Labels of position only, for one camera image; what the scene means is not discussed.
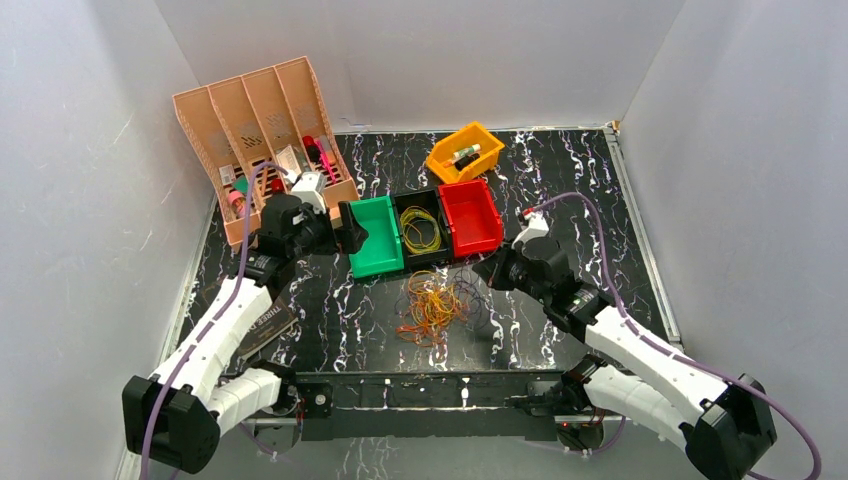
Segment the dark book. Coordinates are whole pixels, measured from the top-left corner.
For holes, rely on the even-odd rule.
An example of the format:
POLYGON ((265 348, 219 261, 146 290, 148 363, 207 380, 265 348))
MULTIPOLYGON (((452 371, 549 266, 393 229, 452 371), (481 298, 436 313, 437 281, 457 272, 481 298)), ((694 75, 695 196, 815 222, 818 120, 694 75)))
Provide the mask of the dark book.
POLYGON ((263 313, 248 329, 233 356, 247 360, 261 349, 284 334, 289 333, 299 322, 299 318, 290 310, 286 299, 278 297, 271 307, 263 313))

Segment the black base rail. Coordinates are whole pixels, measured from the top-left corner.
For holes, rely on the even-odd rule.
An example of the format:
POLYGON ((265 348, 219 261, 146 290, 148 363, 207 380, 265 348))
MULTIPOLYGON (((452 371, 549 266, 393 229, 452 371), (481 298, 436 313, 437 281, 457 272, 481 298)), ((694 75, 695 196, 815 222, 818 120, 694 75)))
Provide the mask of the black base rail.
POLYGON ((305 438, 519 437, 596 448, 614 416, 557 370, 301 373, 305 438))

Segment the pink pen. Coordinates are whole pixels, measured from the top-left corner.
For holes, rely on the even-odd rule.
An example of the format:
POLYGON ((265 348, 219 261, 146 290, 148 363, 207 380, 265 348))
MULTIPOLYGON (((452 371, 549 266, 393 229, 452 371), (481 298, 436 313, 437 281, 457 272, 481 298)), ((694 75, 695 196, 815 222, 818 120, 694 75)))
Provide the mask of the pink pen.
POLYGON ((323 167, 324 167, 324 169, 325 169, 325 171, 328 175, 329 182, 331 184, 335 184, 336 178, 335 178, 335 174, 334 174, 334 171, 333 171, 333 164, 330 162, 330 157, 328 156, 326 149, 324 148, 320 139, 315 140, 315 145, 317 146, 317 148, 319 150, 321 162, 322 162, 322 165, 323 165, 323 167))

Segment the white box in organizer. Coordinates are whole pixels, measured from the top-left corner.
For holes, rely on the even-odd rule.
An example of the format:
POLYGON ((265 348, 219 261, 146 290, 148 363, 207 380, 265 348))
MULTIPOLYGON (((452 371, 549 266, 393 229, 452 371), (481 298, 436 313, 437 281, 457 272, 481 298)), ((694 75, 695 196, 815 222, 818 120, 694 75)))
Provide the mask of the white box in organizer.
POLYGON ((291 184, 294 184, 306 169, 302 155, 292 145, 276 150, 274 160, 284 170, 283 177, 291 184))

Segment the red plastic bin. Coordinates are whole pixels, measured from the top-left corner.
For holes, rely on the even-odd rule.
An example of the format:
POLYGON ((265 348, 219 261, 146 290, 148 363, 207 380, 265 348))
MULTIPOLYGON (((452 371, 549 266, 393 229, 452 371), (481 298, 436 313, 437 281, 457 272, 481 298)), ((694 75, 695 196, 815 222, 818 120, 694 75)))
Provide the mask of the red plastic bin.
POLYGON ((484 180, 441 185, 438 192, 456 259, 487 254, 501 245, 503 221, 484 180))

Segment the pink plastic file organizer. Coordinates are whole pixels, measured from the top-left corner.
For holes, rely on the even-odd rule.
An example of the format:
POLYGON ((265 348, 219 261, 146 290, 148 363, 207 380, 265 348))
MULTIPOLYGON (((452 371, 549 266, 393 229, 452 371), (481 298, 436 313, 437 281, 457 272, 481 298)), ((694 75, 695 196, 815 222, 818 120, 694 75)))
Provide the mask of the pink plastic file organizer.
POLYGON ((331 129, 319 82, 307 57, 200 86, 173 97, 176 118, 206 171, 215 192, 227 243, 238 248, 243 227, 257 229, 259 211, 270 197, 269 184, 280 174, 259 175, 248 199, 249 217, 237 219, 227 201, 238 179, 245 179, 275 151, 292 145, 311 169, 327 179, 323 197, 331 217, 338 204, 360 195, 331 129), (336 183, 329 182, 315 140, 326 149, 336 183))

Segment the green plastic bin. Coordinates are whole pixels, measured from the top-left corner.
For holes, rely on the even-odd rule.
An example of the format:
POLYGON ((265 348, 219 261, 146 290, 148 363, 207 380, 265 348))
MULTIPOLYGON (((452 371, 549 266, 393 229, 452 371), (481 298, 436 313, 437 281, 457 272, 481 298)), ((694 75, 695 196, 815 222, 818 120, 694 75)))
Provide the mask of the green plastic bin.
POLYGON ((349 256, 355 279, 400 271, 404 267, 399 228, 389 196, 351 203, 357 222, 368 238, 356 254, 349 256))

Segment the black marker in yellow bin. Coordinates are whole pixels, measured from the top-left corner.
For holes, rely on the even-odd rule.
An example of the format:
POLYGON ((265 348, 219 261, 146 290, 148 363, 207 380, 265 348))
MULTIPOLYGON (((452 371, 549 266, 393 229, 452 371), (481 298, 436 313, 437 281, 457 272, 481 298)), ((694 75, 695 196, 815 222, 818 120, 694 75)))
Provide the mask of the black marker in yellow bin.
POLYGON ((476 160, 478 160, 479 158, 480 158, 480 155, 479 155, 478 153, 474 153, 474 154, 471 154, 471 155, 466 155, 466 156, 464 156, 464 157, 459 158, 456 162, 454 162, 454 163, 453 163, 453 166, 454 166, 454 167, 455 167, 458 171, 462 171, 462 170, 464 170, 465 168, 469 167, 471 164, 473 164, 473 163, 474 163, 476 160))

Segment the red capped dark bottle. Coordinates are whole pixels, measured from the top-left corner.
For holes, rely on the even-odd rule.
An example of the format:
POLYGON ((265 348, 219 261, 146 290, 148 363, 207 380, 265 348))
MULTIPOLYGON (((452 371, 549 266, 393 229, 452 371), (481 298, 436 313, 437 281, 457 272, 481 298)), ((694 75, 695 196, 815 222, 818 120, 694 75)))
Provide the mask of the red capped dark bottle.
POLYGON ((274 178, 269 184, 269 190, 272 195, 284 194, 286 192, 284 181, 280 178, 274 178))

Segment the yellow plastic bin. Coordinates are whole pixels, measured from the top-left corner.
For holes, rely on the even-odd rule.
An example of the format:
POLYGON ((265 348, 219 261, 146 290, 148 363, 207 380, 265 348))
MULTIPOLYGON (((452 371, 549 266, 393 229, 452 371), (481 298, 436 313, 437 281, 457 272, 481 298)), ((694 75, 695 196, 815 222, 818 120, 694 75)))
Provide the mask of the yellow plastic bin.
POLYGON ((444 184, 462 183, 493 170, 504 147, 494 134, 473 121, 438 141, 425 166, 444 184))

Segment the black plastic bin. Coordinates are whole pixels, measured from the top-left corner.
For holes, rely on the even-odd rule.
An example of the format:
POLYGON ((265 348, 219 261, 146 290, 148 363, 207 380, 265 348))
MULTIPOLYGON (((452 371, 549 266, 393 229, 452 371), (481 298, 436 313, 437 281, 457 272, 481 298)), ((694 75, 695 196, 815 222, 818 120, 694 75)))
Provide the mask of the black plastic bin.
POLYGON ((412 272, 453 259, 452 237, 436 188, 390 196, 399 228, 404 270, 412 272))

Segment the pink bottle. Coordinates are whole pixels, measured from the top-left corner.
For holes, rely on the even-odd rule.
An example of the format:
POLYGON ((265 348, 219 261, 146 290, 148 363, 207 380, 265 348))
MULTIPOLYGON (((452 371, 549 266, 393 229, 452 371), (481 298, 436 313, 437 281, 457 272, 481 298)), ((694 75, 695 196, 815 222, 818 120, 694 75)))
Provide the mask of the pink bottle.
POLYGON ((237 219, 245 217, 247 210, 247 200, 245 195, 239 190, 232 190, 227 195, 227 201, 230 208, 237 219))

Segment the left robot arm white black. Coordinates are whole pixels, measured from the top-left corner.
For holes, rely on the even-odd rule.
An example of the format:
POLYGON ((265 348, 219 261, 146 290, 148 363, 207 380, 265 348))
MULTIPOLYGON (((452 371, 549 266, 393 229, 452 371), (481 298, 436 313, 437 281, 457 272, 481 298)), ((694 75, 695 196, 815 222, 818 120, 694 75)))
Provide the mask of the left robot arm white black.
POLYGON ((316 212, 294 195, 272 196, 259 228, 246 235, 228 275, 191 333, 153 373, 133 376, 121 400, 126 444, 140 456, 139 476, 152 462, 196 474, 214 456, 221 437, 268 410, 286 416, 305 403, 290 367, 258 361, 231 380, 220 379, 254 324, 310 255, 355 254, 368 238, 353 204, 316 212))

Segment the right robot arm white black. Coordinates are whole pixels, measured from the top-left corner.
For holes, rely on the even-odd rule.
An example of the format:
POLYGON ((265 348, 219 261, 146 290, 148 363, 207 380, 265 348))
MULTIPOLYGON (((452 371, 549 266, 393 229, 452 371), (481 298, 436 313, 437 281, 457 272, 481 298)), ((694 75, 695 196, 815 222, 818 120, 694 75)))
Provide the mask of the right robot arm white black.
POLYGON ((580 280, 550 237, 505 243, 476 263, 493 290, 520 291, 548 320, 614 365, 586 356, 563 376, 565 405, 577 414, 613 410, 680 448, 708 479, 743 479, 776 443, 762 384, 722 379, 622 316, 611 295, 580 280))

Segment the glue stick in yellow bin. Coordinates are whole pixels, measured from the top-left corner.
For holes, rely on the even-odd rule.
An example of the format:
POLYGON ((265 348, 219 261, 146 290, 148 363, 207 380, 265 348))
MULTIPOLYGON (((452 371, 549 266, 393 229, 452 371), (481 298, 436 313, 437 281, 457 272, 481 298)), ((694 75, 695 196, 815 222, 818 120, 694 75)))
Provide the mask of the glue stick in yellow bin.
POLYGON ((456 162, 459 158, 464 157, 466 155, 471 155, 474 153, 478 153, 481 150, 480 144, 472 144, 468 147, 457 150, 452 155, 452 161, 456 162))

